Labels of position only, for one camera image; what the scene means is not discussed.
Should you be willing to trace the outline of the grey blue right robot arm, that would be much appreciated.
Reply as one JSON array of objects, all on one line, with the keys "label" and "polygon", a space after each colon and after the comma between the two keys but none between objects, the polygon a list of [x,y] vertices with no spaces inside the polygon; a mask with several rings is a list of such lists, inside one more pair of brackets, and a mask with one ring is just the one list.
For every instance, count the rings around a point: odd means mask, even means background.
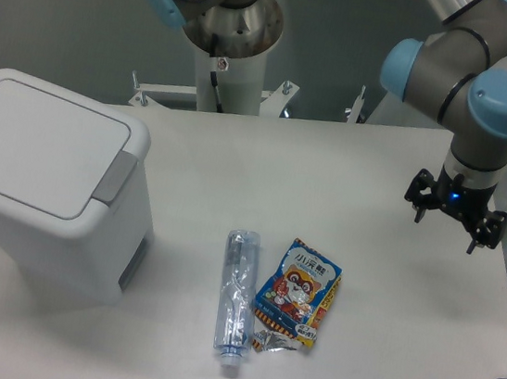
[{"label": "grey blue right robot arm", "polygon": [[428,0],[445,29],[420,42],[404,39],[380,70],[388,92],[448,129],[441,173],[423,169],[405,200],[422,219],[440,210],[462,223],[472,241],[494,248],[507,213],[488,207],[507,170],[507,0]]}]

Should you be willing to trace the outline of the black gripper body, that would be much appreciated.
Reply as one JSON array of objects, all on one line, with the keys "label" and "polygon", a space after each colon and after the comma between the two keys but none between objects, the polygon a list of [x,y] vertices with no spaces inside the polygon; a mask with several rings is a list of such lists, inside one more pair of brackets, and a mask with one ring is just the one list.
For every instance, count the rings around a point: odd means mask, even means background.
[{"label": "black gripper body", "polygon": [[432,187],[429,209],[436,209],[460,221],[467,232],[474,233],[485,228],[488,216],[488,203],[496,186],[472,189],[456,183],[441,169],[436,185]]}]

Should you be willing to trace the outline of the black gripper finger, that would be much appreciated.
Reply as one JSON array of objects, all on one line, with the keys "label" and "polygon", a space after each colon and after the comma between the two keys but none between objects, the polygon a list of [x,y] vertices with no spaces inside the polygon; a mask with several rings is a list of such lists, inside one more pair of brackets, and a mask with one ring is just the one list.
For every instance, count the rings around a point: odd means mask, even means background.
[{"label": "black gripper finger", "polygon": [[412,179],[407,191],[404,194],[406,201],[412,204],[416,214],[414,222],[422,220],[428,210],[435,208],[436,198],[433,196],[433,188],[436,181],[430,171],[421,169]]},{"label": "black gripper finger", "polygon": [[496,248],[504,237],[506,229],[507,212],[488,211],[471,232],[472,239],[466,252],[471,254],[477,247]]}]

